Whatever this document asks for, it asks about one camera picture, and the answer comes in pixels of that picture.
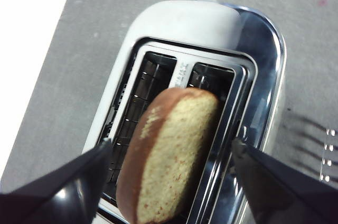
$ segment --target silver toaster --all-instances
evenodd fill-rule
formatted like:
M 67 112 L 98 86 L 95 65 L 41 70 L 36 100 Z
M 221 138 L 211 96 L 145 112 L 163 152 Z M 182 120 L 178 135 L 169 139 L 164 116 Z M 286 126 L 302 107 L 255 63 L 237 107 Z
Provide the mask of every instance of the silver toaster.
M 241 223 L 247 203 L 231 141 L 271 148 L 285 62 L 283 36 L 257 10 L 214 1 L 164 1 L 144 10 L 121 46 L 83 148 L 104 138 L 114 144 L 98 214 L 128 223 L 116 204 L 116 184 L 140 116 L 162 90 L 197 87 L 218 96 L 222 115 L 194 201 L 171 222 Z

